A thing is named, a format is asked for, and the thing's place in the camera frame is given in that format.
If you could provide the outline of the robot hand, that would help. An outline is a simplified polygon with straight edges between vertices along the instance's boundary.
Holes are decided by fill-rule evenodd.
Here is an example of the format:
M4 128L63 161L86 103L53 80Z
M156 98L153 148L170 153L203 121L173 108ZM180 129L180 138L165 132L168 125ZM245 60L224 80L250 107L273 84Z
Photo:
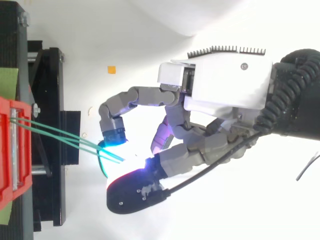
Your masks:
M165 201L217 166L241 158L261 133L272 62L263 50L216 47L164 62L158 86L133 86L103 102L98 113L102 147L123 145L123 115L138 106L164 107L144 166L113 180L106 206L127 215Z

